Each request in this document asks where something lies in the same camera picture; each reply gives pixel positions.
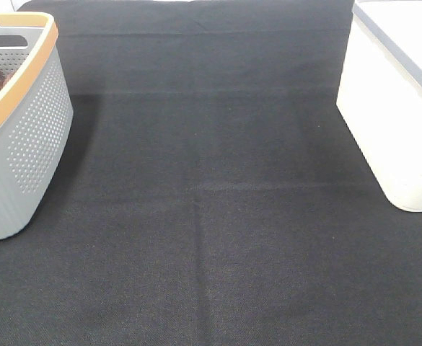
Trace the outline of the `black table cloth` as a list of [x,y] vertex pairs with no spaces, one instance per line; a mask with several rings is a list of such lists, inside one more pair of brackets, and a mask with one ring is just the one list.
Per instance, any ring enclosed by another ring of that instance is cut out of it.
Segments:
[[0,241],[0,345],[422,345],[422,213],[335,105],[350,1],[30,1],[74,118]]

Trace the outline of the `white plastic storage bin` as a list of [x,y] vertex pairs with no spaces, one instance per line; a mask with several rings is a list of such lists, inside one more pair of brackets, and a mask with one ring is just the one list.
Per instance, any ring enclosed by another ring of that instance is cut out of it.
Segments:
[[355,1],[336,104],[385,197],[422,212],[422,1]]

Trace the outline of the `grey perforated laundry basket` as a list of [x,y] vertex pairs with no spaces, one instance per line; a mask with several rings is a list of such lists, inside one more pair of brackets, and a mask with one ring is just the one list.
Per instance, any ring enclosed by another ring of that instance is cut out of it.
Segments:
[[65,148],[73,108],[56,42],[44,12],[0,14],[0,240],[31,220]]

